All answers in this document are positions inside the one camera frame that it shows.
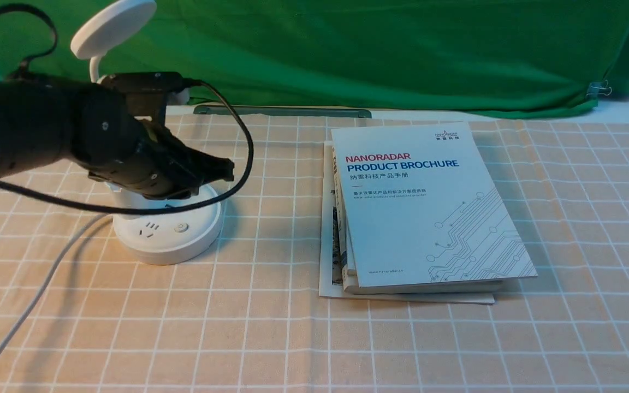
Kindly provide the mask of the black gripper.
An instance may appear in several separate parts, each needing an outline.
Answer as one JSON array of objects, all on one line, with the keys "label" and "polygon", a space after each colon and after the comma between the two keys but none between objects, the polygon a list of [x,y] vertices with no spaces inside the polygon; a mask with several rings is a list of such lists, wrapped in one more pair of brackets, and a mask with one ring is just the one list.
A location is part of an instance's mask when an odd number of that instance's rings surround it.
[{"label": "black gripper", "polygon": [[234,181],[232,160],[189,148],[167,127],[150,120],[138,120],[135,130],[140,133],[127,152],[88,166],[90,179],[149,200],[184,200],[205,184]]}]

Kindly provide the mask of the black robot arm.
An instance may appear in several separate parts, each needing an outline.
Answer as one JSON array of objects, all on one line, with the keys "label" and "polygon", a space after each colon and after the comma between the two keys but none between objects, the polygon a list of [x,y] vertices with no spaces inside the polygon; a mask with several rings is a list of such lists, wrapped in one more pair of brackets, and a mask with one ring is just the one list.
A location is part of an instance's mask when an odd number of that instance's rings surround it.
[{"label": "black robot arm", "polygon": [[0,178],[70,160],[150,200],[187,199],[232,181],[234,163],[194,150],[129,107],[111,82],[43,74],[0,81]]}]

